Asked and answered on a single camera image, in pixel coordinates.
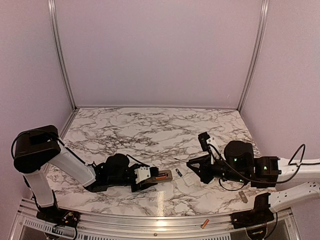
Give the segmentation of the orange battery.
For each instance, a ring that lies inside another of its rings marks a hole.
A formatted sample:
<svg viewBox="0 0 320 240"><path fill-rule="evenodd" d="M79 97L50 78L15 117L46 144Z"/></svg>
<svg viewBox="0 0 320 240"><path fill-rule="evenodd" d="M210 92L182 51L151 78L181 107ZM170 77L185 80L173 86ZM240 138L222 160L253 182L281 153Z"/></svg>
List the orange battery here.
<svg viewBox="0 0 320 240"><path fill-rule="evenodd" d="M164 180L167 179L167 177L166 177L166 176L157 176L155 179L156 179L157 181L164 181Z"/></svg>
<svg viewBox="0 0 320 240"><path fill-rule="evenodd" d="M206 219L205 221L204 221L204 223L201 225L201 229L204 229L206 226L207 226L207 224L209 223L209 219Z"/></svg>

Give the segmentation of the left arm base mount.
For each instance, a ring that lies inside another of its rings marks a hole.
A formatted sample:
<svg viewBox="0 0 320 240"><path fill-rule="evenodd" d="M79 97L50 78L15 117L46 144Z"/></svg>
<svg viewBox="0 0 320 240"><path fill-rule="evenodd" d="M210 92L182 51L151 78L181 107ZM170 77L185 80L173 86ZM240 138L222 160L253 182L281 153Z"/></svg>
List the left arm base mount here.
<svg viewBox="0 0 320 240"><path fill-rule="evenodd" d="M33 195L35 205L38 209L36 217L40 220L55 224L55 226L67 226L76 228L78 226L80 213L75 210L69 210L58 207L57 199L52 190L53 205L41 207L35 195Z"/></svg>

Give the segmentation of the purple battery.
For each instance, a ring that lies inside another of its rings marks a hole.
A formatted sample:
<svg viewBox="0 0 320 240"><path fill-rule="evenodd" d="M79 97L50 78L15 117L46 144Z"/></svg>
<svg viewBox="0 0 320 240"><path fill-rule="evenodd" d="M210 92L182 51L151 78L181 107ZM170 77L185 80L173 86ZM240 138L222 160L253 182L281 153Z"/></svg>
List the purple battery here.
<svg viewBox="0 0 320 240"><path fill-rule="evenodd" d="M175 171L177 172L177 174L178 174L180 177L183 177L182 173L179 171L178 168L176 168Z"/></svg>

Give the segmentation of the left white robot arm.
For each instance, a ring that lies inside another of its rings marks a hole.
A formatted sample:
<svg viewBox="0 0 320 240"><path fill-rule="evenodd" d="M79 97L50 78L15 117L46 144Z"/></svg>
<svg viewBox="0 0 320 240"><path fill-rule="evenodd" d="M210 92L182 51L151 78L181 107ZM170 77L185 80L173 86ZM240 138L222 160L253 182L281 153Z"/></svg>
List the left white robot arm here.
<svg viewBox="0 0 320 240"><path fill-rule="evenodd" d="M43 167L51 164L91 193L105 192L110 187L130 186L132 192L147 189L145 181L159 175L158 167L140 161L130 165L130 156L121 153L109 156L100 164L85 163L60 139L54 125L23 131L11 145L16 170L22 173L44 215L53 223L63 219L63 211L56 206Z"/></svg>

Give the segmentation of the beige grey remote control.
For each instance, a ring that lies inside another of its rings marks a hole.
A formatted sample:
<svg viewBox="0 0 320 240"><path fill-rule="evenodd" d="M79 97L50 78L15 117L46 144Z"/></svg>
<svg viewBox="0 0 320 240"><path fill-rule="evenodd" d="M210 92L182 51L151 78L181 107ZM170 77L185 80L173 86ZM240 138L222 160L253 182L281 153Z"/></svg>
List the beige grey remote control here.
<svg viewBox="0 0 320 240"><path fill-rule="evenodd" d="M165 183L165 182L171 182L173 180L172 171L167 170L161 170L159 171L157 176L153 176L146 180L148 183Z"/></svg>

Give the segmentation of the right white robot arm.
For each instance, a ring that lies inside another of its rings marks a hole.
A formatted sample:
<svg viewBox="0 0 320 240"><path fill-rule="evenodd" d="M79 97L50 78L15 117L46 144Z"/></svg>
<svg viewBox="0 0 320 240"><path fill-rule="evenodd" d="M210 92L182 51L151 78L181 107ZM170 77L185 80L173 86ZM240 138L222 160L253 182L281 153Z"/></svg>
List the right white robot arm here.
<svg viewBox="0 0 320 240"><path fill-rule="evenodd" d="M258 224L267 216L290 205L320 195L320 162L304 162L302 158L277 156L255 157L253 145L240 140L230 141L220 154L211 140L201 140L206 155L190 159L186 165L204 184L213 179L219 183L232 181L252 188L277 188L278 192L257 195L247 219Z"/></svg>

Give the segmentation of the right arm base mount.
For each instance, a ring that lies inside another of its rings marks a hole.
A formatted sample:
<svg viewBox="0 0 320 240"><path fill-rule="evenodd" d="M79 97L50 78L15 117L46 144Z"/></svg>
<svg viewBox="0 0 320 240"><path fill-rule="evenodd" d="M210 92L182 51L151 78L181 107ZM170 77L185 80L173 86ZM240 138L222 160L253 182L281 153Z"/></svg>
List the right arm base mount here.
<svg viewBox="0 0 320 240"><path fill-rule="evenodd" d="M275 219L269 204L270 193L262 193L255 197L253 209L234 212L230 215L234 229L262 225Z"/></svg>

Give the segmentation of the front aluminium rail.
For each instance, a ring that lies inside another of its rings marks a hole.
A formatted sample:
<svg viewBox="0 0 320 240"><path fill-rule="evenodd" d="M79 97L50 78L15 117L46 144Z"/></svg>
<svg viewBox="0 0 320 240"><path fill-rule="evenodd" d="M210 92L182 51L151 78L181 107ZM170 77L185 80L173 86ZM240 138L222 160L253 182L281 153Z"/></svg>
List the front aluminium rail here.
<svg viewBox="0 0 320 240"><path fill-rule="evenodd" d="M230 213L194 216L134 216L80 211L77 228L37 219L33 200L22 199L8 239L38 240L246 240L247 229L234 229ZM201 225L209 219L204 229Z"/></svg>

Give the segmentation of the white battery cover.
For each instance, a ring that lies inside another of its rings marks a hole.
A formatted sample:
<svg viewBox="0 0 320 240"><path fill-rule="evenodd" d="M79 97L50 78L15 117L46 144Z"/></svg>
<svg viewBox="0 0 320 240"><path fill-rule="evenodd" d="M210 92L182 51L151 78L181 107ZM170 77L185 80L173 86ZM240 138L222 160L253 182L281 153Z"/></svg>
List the white battery cover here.
<svg viewBox="0 0 320 240"><path fill-rule="evenodd" d="M194 185L194 181L193 181L192 177L190 177L190 176L184 176L183 181L184 181L185 185L188 187Z"/></svg>

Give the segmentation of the beige remote battery cover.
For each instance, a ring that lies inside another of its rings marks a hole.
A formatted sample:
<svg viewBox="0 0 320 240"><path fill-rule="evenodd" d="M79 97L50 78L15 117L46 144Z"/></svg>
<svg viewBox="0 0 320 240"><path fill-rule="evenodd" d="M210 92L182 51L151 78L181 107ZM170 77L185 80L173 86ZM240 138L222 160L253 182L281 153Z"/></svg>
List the beige remote battery cover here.
<svg viewBox="0 0 320 240"><path fill-rule="evenodd" d="M248 199L245 195L245 193L243 191L240 191L239 192L239 196L240 196L240 199L244 202L244 203L247 203L248 202Z"/></svg>

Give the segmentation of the right aluminium frame post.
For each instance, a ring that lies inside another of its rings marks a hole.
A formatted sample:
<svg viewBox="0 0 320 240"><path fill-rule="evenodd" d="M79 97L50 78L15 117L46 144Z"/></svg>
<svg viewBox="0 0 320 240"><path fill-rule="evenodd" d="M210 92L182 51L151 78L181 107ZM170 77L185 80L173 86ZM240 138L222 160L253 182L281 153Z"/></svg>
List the right aluminium frame post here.
<svg viewBox="0 0 320 240"><path fill-rule="evenodd" d="M270 6L270 1L269 0L262 0L261 1L261 8L260 8L260 14L259 14L259 20L258 20L258 26L257 26L257 33L256 33L256 38L254 41L254 46L253 46L253 52L251 55L251 60L250 64L248 67L248 71L245 77L244 81L244 86L241 92L241 96L237 105L237 111L239 113L242 112L244 109L251 84L253 82L256 66L258 63L258 59L260 56L260 52L262 49L263 45L263 40L265 36L265 31L266 31L266 25L267 25L267 19L268 19L268 13L269 13L269 6Z"/></svg>

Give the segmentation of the left aluminium frame post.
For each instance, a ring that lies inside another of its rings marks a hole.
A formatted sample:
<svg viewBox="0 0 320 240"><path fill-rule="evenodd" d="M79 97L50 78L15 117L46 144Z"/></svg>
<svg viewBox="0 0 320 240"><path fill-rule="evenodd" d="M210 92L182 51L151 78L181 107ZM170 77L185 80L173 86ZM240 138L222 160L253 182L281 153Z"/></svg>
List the left aluminium frame post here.
<svg viewBox="0 0 320 240"><path fill-rule="evenodd" d="M66 95L68 98L69 105L72 109L72 111L77 110L76 102L74 95L72 93L72 88L68 76L68 71L64 59L63 54L63 48L62 48L62 42L60 38L60 32L59 32L59 24L58 24L58 16L57 16L57 8L56 8L56 1L55 0L48 0L48 11L50 16L50 24L52 28L52 35L55 45L55 50L57 54L59 69L61 71L62 81L63 85L65 87Z"/></svg>

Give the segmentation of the aluminium frame post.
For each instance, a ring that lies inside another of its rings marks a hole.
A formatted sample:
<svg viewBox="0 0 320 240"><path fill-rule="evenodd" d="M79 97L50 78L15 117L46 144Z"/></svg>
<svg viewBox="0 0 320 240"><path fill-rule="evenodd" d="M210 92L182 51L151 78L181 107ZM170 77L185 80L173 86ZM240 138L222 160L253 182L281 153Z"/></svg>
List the aluminium frame post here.
<svg viewBox="0 0 320 240"><path fill-rule="evenodd" d="M60 38L60 32L59 32L59 24L58 24L58 16L57 16L57 8L56 8L56 1L55 0L48 0L48 11L50 16L50 24L52 28L52 35L55 45L55 50L57 54L59 69L61 71L62 81L63 85L65 87L66 95L68 98L69 105L72 109L72 111L77 110L76 102L74 95L72 93L72 88L68 76L68 71L64 59L63 54L63 48L62 48L62 42Z"/></svg>
<svg viewBox="0 0 320 240"><path fill-rule="evenodd" d="M269 6L270 6L270 1L269 0L262 0L261 1L261 8L260 8L260 14L259 14L259 20L258 20L258 26L257 26L257 33L256 33L256 38L254 41L254 46L253 46L253 52L251 55L251 60L250 64L248 67L248 71L245 77L244 81L244 86L241 92L241 96L237 105L237 111L239 113L242 112L244 109L251 84L253 82L256 66L258 63L258 59L260 56L260 52L262 49L263 45L263 40L265 36L265 31L266 31L266 25L267 25L267 19L268 19L268 13L269 13Z"/></svg>

